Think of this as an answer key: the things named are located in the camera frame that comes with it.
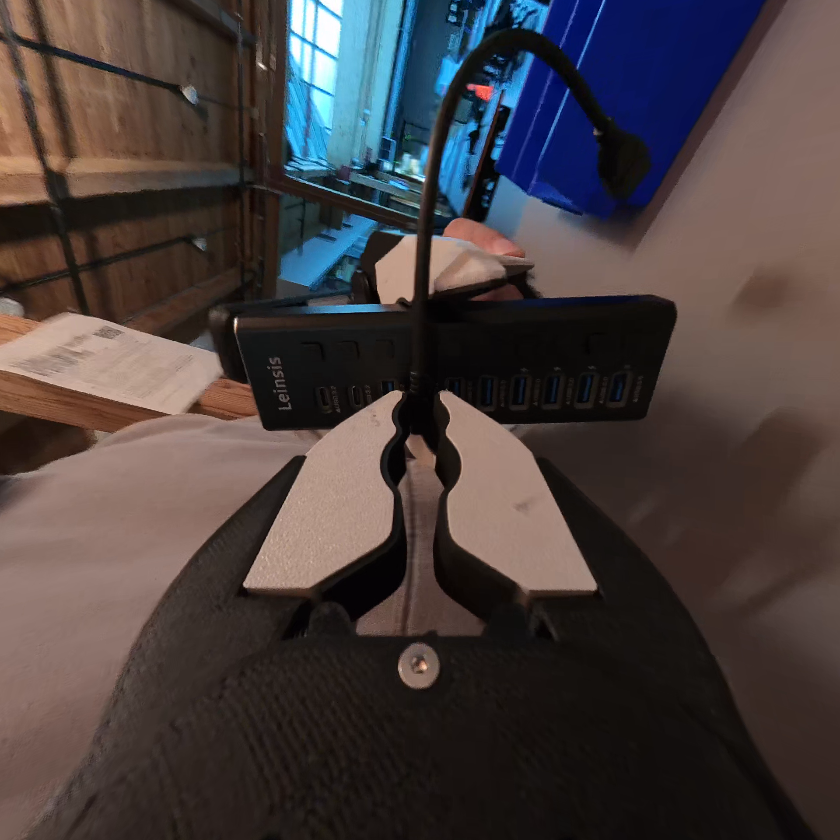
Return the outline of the blue plastic bin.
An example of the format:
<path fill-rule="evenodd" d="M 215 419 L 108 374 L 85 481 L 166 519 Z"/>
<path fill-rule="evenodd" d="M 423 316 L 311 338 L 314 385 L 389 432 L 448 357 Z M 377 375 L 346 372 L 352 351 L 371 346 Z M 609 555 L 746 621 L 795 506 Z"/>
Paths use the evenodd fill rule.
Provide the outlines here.
<path fill-rule="evenodd" d="M 640 211 L 684 146 L 763 1 L 554 1 L 542 33 L 562 48 L 617 125 L 643 140 L 650 170 L 624 203 L 596 170 L 592 125 L 534 59 L 497 171 L 531 197 L 579 215 Z"/>

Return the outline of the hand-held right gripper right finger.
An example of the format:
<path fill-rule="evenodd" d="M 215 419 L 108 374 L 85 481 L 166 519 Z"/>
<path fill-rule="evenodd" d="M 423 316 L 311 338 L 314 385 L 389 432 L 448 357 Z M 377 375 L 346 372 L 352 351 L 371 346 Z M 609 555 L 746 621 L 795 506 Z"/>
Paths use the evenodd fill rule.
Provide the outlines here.
<path fill-rule="evenodd" d="M 442 590 L 473 616 L 598 592 L 538 461 L 521 440 L 452 392 L 434 399 L 434 533 Z"/>

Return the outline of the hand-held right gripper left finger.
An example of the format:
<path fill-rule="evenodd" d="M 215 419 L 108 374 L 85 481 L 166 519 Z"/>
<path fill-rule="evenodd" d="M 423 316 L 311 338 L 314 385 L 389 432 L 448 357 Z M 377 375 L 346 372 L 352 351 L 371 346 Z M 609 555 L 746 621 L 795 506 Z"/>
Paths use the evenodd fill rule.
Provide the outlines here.
<path fill-rule="evenodd" d="M 407 537 L 403 392 L 386 393 L 308 452 L 244 588 L 339 604 L 361 617 L 402 584 Z"/>

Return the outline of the wooden board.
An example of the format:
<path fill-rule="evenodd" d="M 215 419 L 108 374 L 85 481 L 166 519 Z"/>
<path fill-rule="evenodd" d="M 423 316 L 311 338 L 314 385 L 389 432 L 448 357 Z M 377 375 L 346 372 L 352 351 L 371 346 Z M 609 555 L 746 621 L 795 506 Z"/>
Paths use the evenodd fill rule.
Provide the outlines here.
<path fill-rule="evenodd" d="M 33 331 L 42 323 L 8 314 L 2 315 L 1 322 L 2 346 Z M 55 385 L 4 372 L 1 397 L 3 412 L 107 433 L 117 432 L 147 419 L 175 416 L 71 392 Z M 221 376 L 185 413 L 234 421 L 255 417 L 258 411 L 249 385 Z"/>

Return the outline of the black multi-port usb hub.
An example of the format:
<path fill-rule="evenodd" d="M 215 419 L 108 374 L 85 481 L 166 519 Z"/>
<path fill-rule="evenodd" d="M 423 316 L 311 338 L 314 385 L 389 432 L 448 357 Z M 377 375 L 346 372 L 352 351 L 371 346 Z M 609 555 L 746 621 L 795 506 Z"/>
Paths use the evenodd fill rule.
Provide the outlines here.
<path fill-rule="evenodd" d="M 368 309 L 368 381 L 240 382 L 264 428 L 328 429 L 408 389 L 408 307 L 353 306 Z M 677 321 L 655 296 L 431 301 L 427 314 L 431 386 L 501 424 L 645 417 Z"/>

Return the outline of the printed paper sheet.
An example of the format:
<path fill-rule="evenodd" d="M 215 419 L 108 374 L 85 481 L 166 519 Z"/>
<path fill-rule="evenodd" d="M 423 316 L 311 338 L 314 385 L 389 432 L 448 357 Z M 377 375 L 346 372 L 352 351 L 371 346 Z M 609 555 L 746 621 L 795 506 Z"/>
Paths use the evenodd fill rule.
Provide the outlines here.
<path fill-rule="evenodd" d="M 4 344 L 1 370 L 162 415 L 185 413 L 223 373 L 213 351 L 75 313 Z"/>

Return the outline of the bright window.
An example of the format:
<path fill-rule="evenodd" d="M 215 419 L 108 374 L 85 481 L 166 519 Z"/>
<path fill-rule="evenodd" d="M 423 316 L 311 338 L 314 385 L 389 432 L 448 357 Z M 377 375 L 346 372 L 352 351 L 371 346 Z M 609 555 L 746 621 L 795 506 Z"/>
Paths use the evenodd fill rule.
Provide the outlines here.
<path fill-rule="evenodd" d="M 328 159 L 342 24 L 343 1 L 289 1 L 286 130 L 295 159 Z"/>

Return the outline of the person's left hand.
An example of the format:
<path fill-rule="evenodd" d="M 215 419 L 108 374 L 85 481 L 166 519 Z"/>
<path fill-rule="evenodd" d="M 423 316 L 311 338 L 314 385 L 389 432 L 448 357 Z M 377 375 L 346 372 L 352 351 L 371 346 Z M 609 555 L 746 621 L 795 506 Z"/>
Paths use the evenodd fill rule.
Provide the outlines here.
<path fill-rule="evenodd" d="M 494 228 L 463 217 L 451 221 L 445 228 L 443 236 L 471 243 L 494 256 L 514 258 L 526 256 L 521 247 Z"/>

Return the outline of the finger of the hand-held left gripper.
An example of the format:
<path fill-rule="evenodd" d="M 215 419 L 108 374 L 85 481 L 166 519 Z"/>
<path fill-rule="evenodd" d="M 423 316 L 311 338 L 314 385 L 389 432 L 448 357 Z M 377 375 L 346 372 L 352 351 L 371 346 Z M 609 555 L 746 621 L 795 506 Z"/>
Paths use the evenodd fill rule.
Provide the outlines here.
<path fill-rule="evenodd" d="M 434 293 L 480 293 L 526 276 L 525 257 L 494 255 L 468 241 L 434 238 Z"/>
<path fill-rule="evenodd" d="M 375 289 L 381 304 L 412 303 L 415 292 L 417 236 L 405 235 L 374 266 Z"/>

